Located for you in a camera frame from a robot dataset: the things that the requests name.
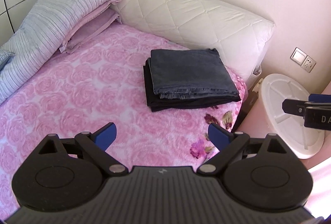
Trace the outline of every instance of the gray ribbed surface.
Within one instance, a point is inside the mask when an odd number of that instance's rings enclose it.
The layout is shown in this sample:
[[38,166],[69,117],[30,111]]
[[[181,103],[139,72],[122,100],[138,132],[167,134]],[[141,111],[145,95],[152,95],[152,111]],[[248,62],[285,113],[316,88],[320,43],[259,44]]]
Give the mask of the gray ribbed surface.
[[89,203],[66,212],[21,209],[7,224],[298,224],[312,216],[292,212],[256,212],[227,197],[216,179],[200,177],[191,167],[136,167],[124,178],[110,179]]

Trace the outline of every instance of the electrical outlet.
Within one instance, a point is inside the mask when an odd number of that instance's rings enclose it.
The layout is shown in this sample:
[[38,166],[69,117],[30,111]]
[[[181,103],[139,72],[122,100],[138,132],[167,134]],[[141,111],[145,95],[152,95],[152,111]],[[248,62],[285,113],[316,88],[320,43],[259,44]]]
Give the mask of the electrical outlet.
[[301,64],[301,67],[304,68],[308,73],[310,73],[315,65],[316,61],[313,60],[311,57],[306,56],[303,63]]

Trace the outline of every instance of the metal screw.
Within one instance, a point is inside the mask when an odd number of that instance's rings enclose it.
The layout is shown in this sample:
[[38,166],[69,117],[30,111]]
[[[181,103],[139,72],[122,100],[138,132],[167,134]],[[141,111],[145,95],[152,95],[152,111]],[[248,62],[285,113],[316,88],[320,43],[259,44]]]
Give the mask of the metal screw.
[[216,171],[216,167],[212,164],[203,164],[199,167],[199,169],[204,173],[212,173]]
[[122,164],[113,164],[109,167],[109,171],[113,173],[122,173],[125,171],[125,166],[123,166]]

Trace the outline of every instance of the bucket lid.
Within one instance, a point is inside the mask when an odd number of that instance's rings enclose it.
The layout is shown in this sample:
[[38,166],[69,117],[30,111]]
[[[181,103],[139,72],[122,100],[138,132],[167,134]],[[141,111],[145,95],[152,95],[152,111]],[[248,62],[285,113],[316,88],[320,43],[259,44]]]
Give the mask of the bucket lid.
[[324,131],[304,127],[303,117],[284,113],[285,99],[308,101],[309,93],[298,82],[284,75],[271,74],[261,85],[259,97],[276,133],[300,159],[314,156],[324,142]]

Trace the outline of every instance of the rose pattern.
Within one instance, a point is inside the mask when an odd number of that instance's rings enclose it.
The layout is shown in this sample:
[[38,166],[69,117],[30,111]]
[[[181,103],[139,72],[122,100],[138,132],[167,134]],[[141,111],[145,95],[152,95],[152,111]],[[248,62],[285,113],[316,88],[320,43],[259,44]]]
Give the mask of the rose pattern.
[[[55,53],[0,105],[0,218],[6,219],[18,207],[10,187],[14,172],[48,133],[71,138],[115,122],[117,138],[106,152],[129,169],[133,165],[196,169],[205,157],[217,153],[205,137],[207,122],[230,129],[241,102],[218,109],[152,113],[146,105],[142,66],[157,48],[186,49],[113,23],[74,53]],[[229,73],[243,99],[244,81]]]

